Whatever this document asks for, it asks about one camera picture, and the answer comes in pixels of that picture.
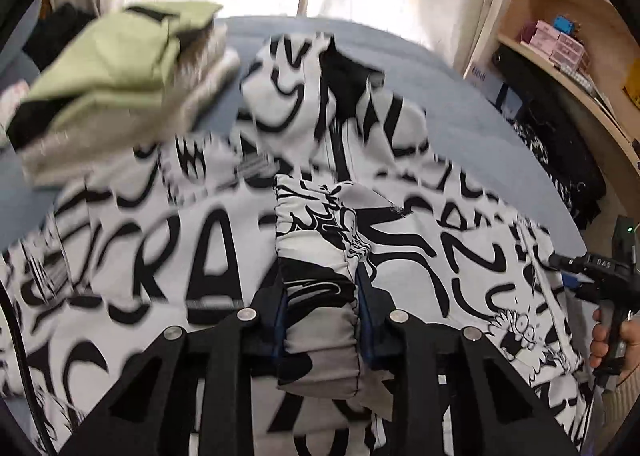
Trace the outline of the person's right hand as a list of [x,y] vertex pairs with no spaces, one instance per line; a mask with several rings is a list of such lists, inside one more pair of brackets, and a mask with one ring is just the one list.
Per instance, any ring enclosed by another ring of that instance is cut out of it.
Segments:
[[[602,324],[601,315],[600,309],[596,309],[593,312],[593,319],[596,324],[591,333],[592,340],[589,353],[589,365],[591,368],[599,367],[605,355],[608,354],[608,333],[610,328]],[[625,320],[620,325],[620,338],[626,343],[623,369],[620,372],[620,380],[625,380],[639,367],[640,327],[636,318]]]

